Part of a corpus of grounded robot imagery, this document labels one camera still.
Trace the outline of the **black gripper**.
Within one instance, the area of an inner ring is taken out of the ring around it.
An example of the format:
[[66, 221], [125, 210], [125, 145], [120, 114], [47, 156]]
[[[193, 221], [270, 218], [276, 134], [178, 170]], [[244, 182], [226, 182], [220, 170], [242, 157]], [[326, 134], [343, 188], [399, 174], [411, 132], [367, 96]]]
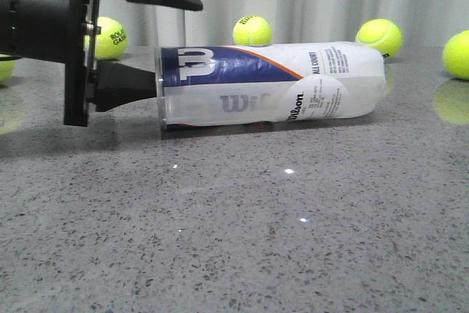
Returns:
[[[126, 0], [202, 11], [201, 0]], [[64, 123], [85, 126], [96, 111], [157, 96], [155, 73], [117, 62], [94, 64], [99, 0], [1, 0], [1, 54], [64, 64]], [[87, 90], [89, 76], [91, 86]]]

